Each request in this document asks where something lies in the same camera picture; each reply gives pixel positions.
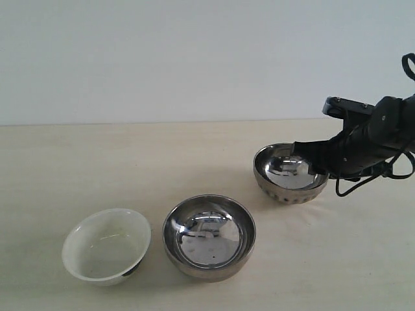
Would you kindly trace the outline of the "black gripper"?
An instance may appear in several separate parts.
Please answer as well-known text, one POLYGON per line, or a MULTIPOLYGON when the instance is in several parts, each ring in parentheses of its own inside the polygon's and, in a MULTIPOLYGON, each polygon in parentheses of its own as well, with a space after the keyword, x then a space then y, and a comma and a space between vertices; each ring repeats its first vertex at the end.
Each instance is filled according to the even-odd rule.
POLYGON ((330 140, 295 141, 291 154, 308 159, 315 174, 357 178, 378 172, 381 163, 394 156, 394 149, 372 142, 367 126, 362 125, 342 130, 330 140))

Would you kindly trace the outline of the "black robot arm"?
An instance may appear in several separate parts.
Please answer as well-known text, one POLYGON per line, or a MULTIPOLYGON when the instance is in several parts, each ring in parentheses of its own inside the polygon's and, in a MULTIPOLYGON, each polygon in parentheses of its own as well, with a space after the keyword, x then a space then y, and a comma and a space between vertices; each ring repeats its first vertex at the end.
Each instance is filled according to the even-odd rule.
POLYGON ((310 161, 315 172, 356 179, 380 172, 400 150, 414 151, 414 97, 386 96, 374 106, 329 97, 323 112, 341 119, 342 131, 325 141, 296 141, 290 150, 310 161))

